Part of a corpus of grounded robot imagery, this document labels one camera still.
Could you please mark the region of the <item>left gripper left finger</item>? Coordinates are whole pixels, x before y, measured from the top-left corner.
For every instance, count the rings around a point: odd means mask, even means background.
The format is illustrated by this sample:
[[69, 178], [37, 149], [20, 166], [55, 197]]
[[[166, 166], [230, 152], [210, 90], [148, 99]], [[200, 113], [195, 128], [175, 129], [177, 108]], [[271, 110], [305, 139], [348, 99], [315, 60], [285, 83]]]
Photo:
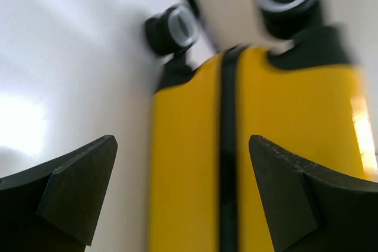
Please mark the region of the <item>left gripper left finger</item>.
[[1, 251], [85, 251], [93, 241], [118, 144], [105, 135], [1, 178]]

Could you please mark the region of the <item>yellow Pikachu suitcase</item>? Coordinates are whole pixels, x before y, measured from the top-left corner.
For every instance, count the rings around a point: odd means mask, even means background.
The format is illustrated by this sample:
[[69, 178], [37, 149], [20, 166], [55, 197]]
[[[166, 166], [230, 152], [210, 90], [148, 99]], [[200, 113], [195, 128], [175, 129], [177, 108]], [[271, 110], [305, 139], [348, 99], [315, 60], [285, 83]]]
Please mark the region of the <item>yellow Pikachu suitcase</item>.
[[377, 183], [360, 70], [322, 0], [255, 0], [267, 32], [293, 47], [277, 54], [237, 45], [197, 68], [191, 9], [144, 23], [170, 55], [154, 94], [149, 251], [275, 251], [249, 152], [253, 135], [326, 168]]

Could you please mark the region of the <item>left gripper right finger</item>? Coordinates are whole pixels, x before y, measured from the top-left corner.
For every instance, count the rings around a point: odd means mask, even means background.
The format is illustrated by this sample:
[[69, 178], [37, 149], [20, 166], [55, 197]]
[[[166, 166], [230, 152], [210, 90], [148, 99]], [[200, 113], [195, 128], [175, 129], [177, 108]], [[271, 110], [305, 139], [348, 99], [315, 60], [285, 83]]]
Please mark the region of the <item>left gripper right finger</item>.
[[377, 251], [377, 183], [259, 135], [249, 152], [275, 251]]

